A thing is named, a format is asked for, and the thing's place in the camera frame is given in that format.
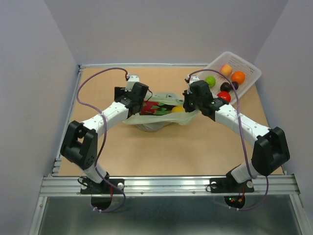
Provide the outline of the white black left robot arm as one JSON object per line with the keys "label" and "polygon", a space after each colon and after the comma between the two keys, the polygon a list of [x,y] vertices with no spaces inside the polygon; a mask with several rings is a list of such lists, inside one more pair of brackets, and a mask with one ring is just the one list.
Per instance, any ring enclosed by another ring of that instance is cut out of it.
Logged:
{"label": "white black left robot arm", "polygon": [[105,192],[109,187],[105,178],[108,174],[97,163],[98,139],[103,137],[105,141],[110,128],[139,113],[148,90],[149,87],[140,82],[134,82],[130,89],[115,87],[114,101],[108,108],[101,111],[88,104],[98,114],[82,122],[74,120],[67,127],[60,154],[92,180],[92,187],[98,193]]}

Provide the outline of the red dragon fruit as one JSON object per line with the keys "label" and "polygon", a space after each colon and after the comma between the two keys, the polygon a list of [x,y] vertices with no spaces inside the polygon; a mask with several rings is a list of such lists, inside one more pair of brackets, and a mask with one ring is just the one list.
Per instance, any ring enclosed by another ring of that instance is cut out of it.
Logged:
{"label": "red dragon fruit", "polygon": [[171,113],[173,105],[156,101],[144,101],[140,115],[162,116]]}

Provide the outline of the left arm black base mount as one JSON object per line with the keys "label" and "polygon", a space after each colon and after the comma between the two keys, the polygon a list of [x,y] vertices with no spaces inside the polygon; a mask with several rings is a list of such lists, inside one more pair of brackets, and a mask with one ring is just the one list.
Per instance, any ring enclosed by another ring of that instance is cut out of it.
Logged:
{"label": "left arm black base mount", "polygon": [[79,177],[77,181],[81,186],[80,193],[83,195],[110,194],[111,192],[113,192],[113,194],[122,194],[115,188],[111,189],[111,187],[104,181],[97,184],[86,176]]}

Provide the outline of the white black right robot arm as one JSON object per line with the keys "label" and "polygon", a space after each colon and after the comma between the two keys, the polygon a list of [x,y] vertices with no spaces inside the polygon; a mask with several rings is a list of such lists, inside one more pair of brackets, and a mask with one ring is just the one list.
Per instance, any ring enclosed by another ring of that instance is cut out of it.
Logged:
{"label": "white black right robot arm", "polygon": [[236,191],[244,181],[258,175],[269,176],[290,159],[286,136],[281,128],[263,126],[241,114],[226,100],[214,98],[208,84],[196,76],[188,84],[183,93],[185,112],[199,110],[202,115],[238,134],[242,143],[248,142],[253,147],[251,159],[245,155],[245,162],[228,173],[225,179],[228,190]]}

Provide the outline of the pale green plastic bag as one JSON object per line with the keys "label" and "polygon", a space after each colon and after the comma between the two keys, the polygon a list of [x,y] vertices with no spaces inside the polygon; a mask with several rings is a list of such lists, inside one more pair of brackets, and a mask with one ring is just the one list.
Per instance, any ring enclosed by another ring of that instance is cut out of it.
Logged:
{"label": "pale green plastic bag", "polygon": [[[147,95],[144,101],[162,102],[175,107],[183,106],[184,99],[174,93],[156,93],[153,95]],[[173,123],[188,125],[199,113],[199,111],[194,110],[190,113],[185,111],[180,113],[169,113],[162,116],[140,115],[139,113],[126,119],[123,123],[127,125],[134,125],[142,131],[154,132]]]}

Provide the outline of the yellow lemon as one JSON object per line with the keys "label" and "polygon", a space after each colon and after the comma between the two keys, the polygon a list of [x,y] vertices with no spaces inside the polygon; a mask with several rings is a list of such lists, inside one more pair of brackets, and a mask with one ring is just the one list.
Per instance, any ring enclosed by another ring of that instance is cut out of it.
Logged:
{"label": "yellow lemon", "polygon": [[182,106],[175,106],[171,110],[171,113],[180,113],[180,112],[184,112],[184,108]]}

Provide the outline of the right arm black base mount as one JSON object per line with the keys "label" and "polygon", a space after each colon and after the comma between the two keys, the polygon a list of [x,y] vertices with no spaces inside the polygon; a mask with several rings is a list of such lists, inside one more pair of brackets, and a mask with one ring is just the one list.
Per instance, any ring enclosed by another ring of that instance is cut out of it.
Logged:
{"label": "right arm black base mount", "polygon": [[230,178],[218,177],[210,179],[205,190],[211,193],[252,193],[254,192],[254,187],[251,180],[237,183]]}

